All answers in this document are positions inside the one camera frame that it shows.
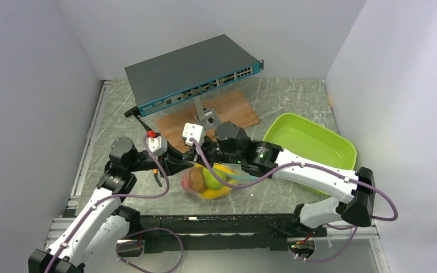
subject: plastic bag of fruit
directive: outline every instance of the plastic bag of fruit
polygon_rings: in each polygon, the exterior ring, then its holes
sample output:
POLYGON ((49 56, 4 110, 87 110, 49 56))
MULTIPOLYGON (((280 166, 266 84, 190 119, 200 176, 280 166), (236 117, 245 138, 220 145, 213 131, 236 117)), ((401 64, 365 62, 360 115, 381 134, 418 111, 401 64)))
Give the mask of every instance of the plastic bag of fruit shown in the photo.
MULTIPOLYGON (((214 164, 215 173, 230 184, 237 184, 237 173, 234 168, 214 164)), ((182 176, 182 188, 203 199, 217 199, 230 194, 232 188, 222 185, 212 176, 207 168, 195 164, 193 168, 185 171, 182 176)))

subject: wooden board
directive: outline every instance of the wooden board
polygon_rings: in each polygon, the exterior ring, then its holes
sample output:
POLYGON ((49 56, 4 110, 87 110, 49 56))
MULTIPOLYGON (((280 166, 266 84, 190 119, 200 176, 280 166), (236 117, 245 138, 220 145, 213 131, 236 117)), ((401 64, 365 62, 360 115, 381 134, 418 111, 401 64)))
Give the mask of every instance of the wooden board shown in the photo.
MULTIPOLYGON (((202 102, 206 109, 213 109, 220 121, 231 121, 238 127, 247 129, 260 122, 259 116, 245 99, 240 90, 234 90, 223 95, 202 102)), ((185 123, 195 123, 197 112, 192 105, 183 110, 174 112, 156 119, 156 125, 160 133, 181 152, 188 151, 189 147, 183 144, 182 131, 185 123)), ((215 140, 215 128, 206 131, 206 135, 215 140)))

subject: green apple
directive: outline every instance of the green apple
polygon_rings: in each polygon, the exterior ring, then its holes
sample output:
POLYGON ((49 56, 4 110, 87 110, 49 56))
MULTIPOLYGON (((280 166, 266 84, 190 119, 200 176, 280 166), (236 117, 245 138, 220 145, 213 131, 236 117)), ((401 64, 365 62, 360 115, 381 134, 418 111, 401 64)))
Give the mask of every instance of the green apple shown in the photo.
MULTIPOLYGON (((217 190, 221 189, 224 186, 217 179, 215 179, 215 177, 213 177, 213 175, 208 171, 207 168, 203 168, 203 174, 204 174, 204 178, 205 178, 205 184, 207 185, 207 187, 209 189, 217 191, 217 190)), ((220 178, 222 178, 223 181, 227 180, 227 175, 225 175, 224 173, 216 172, 216 174, 220 178)))

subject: white panel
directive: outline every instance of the white panel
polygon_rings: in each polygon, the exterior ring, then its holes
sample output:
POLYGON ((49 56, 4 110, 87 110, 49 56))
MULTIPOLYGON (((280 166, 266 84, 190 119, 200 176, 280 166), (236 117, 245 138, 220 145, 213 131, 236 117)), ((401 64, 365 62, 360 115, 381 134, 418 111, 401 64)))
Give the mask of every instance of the white panel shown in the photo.
POLYGON ((341 221, 341 215, 336 212, 339 200, 330 197, 314 204, 305 204, 300 211, 300 223, 315 229, 320 225, 341 221))
MULTIPOLYGON (((391 271, 437 272, 437 1, 367 1, 325 87, 398 206, 397 222, 376 221, 391 271)), ((391 215, 378 196, 374 214, 391 215)))
POLYGON ((58 0, 101 79, 227 34, 259 77, 324 78, 365 0, 58 0))
POLYGON ((99 91, 56 1, 0 0, 0 272, 27 272, 63 212, 99 91))
POLYGON ((85 254, 79 262, 85 263, 85 272, 96 272, 96 267, 99 263, 106 259, 106 250, 109 247, 116 246, 116 242, 127 235, 130 229, 130 222, 127 222, 123 217, 115 215, 111 216, 101 225, 100 230, 86 248, 85 254))

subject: white connector block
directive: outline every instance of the white connector block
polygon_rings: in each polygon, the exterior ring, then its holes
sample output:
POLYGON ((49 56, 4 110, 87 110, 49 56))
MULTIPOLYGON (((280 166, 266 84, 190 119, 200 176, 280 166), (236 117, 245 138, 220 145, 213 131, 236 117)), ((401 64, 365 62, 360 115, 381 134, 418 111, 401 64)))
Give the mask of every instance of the white connector block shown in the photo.
POLYGON ((162 136, 156 138, 147 138, 146 143, 148 143, 148 148, 156 156, 163 155, 168 149, 167 139, 162 138, 162 136))
POLYGON ((202 145, 205 141, 205 130, 203 126, 188 122, 185 123, 182 133, 182 139, 185 140, 185 145, 193 146, 193 142, 190 140, 191 138, 195 139, 199 145, 202 145))

